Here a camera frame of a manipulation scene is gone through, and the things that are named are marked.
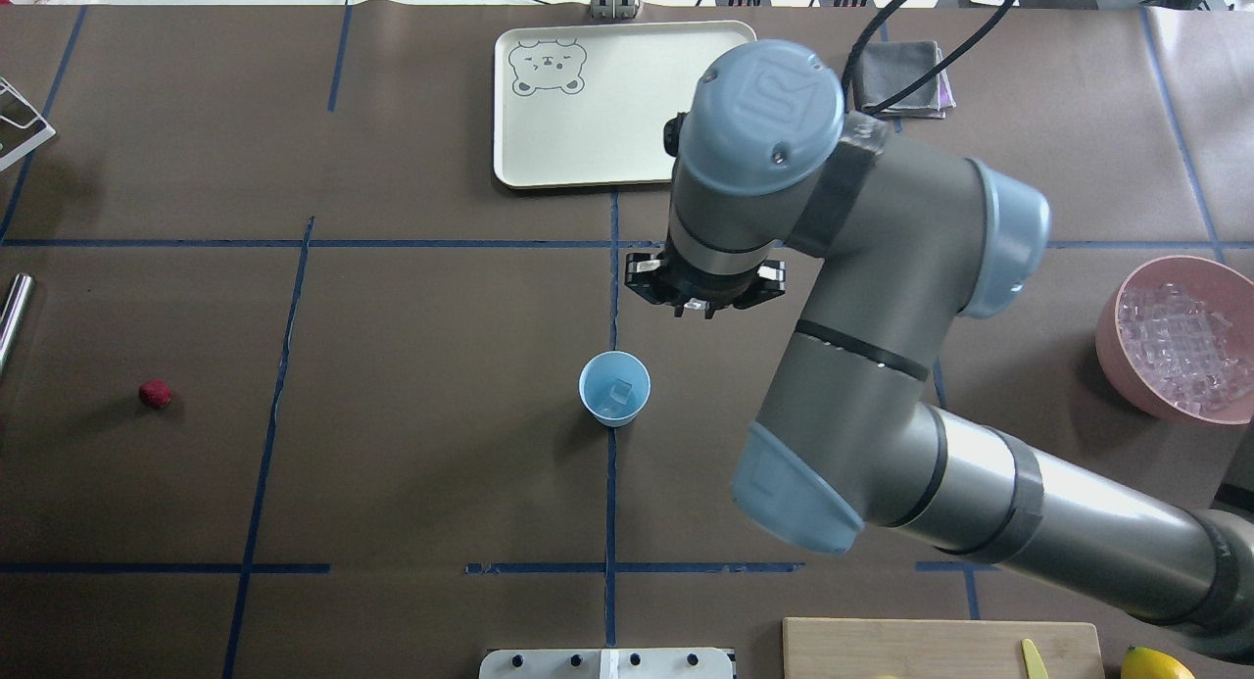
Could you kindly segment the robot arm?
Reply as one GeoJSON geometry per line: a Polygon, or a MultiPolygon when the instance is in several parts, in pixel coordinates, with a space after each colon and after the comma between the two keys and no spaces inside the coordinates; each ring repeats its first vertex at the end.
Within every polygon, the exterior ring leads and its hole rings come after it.
{"type": "Polygon", "coordinates": [[[956,318],[989,318],[1040,267],[1046,198],[846,110],[808,48],[757,40],[668,122],[670,218],[624,282],[681,314],[781,296],[782,243],[823,267],[736,466],[744,515],[813,553],[868,525],[1051,584],[1251,661],[1251,522],[1188,512],[922,399],[956,318]]]}

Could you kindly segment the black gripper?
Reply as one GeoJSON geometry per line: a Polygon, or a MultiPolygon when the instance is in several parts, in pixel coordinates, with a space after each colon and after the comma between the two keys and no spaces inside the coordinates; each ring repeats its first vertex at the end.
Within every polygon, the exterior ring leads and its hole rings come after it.
{"type": "Polygon", "coordinates": [[[747,310],[788,294],[788,264],[766,260],[741,274],[709,274],[677,254],[631,252],[624,286],[677,318],[702,313],[711,320],[721,310],[747,310]]]}

